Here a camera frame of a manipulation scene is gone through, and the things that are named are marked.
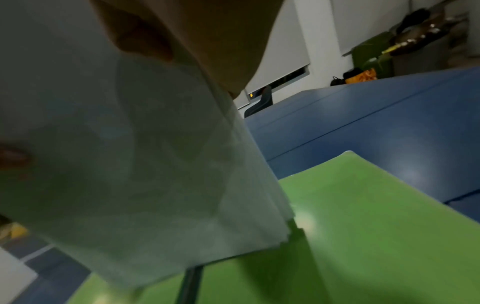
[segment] blue table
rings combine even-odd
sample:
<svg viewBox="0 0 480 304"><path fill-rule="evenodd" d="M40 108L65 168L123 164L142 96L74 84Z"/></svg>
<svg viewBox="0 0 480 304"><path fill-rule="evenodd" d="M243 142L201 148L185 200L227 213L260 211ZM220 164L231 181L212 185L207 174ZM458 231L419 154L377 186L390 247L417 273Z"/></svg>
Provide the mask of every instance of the blue table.
<svg viewBox="0 0 480 304"><path fill-rule="evenodd" d="M479 84L473 68L310 90L246 122L279 179L352 150L448 202L480 189Z"/></svg>

